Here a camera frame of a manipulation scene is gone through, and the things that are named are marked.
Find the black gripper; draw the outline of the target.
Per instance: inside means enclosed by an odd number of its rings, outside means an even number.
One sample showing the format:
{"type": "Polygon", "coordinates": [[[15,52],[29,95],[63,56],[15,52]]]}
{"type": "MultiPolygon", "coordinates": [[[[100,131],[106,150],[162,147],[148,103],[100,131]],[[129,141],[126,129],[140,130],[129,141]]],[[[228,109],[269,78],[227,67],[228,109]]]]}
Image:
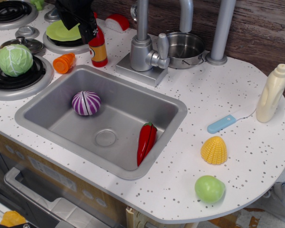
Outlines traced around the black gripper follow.
{"type": "Polygon", "coordinates": [[[92,0],[56,0],[55,7],[65,27],[78,25],[82,42],[88,44],[98,33],[97,22],[91,9],[92,0]]]}

